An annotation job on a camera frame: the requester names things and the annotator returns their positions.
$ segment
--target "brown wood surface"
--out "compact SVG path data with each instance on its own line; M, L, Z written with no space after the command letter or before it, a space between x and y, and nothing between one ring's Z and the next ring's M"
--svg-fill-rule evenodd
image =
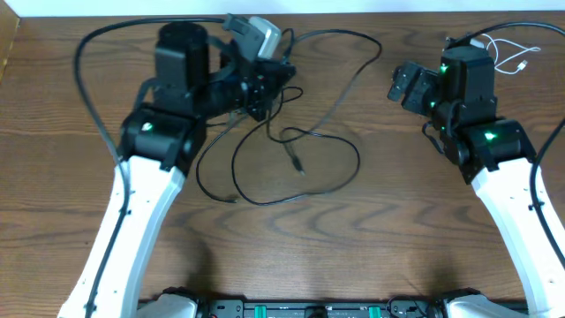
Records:
M270 208L211 201L191 173L164 221L142 297L169 286L245 295L250 299L386 299L472 286L496 299L524 294L493 220L458 169L420 133L422 117L386 94L395 67L412 59L436 67L446 36L509 20L565 27L562 12L386 13L268 17L298 34L330 27L382 41L367 68L322 131L351 139L362 168L343 190ZM0 315L55 316L71 292L106 209L113 163L72 80L79 39L119 18L24 19L0 87ZM114 133L131 110L139 84L152 76L158 26L102 36L84 57L88 88ZM218 26L207 26L221 35ZM497 74L500 113L519 120L539 148L565 113L565 41L517 28L496 34L542 51L515 76ZM296 47L292 83L305 89L275 126L309 127L375 51L346 35ZM515 49L504 46L504 56ZM515 62L505 66L514 70ZM252 127L244 123L203 163L203 182L231 194L230 156ZM214 137L220 129L212 129ZM242 187L257 200L335 185L351 173L343 144L301 140L300 177L283 149L263 133L237 159ZM565 213L565 138L543 163L555 209Z

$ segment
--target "wooden table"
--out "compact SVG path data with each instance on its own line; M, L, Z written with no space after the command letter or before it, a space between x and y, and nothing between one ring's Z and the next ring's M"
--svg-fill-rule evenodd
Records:
M359 147L361 171L337 193L269 208L211 201L191 173L164 221L142 297L178 285L249 299L386 299L472 286L494 299L521 299L522 285L482 203L457 167L422 136L425 120L388 101L386 94L392 71L404 60L437 67L448 35L522 19L565 27L563 13L267 18L298 34L340 27L382 41L382 58L363 73L322 129ZM21 24L0 87L1 316L55 316L87 260L108 203L113 163L79 99L71 61L84 34L119 20L24 19ZM222 34L218 26L207 27ZM116 137L139 84L154 73L157 28L117 31L87 49L88 89ZM565 41L532 28L496 36L542 48L527 55L525 71L496 75L500 114L519 120L539 148L565 113ZM316 122L374 51L370 42L346 35L298 45L292 83L305 95L286 106L275 126L306 128ZM504 56L514 52L501 49ZM231 153L253 125L244 123L209 153L202 175L211 191L235 192ZM220 129L211 129L209 138ZM334 185L353 169L354 155L338 142L304 139L296 149L306 177L264 133L251 137L237 159L242 187L257 200L276 199ZM565 138L559 138L543 162L561 216L564 156Z

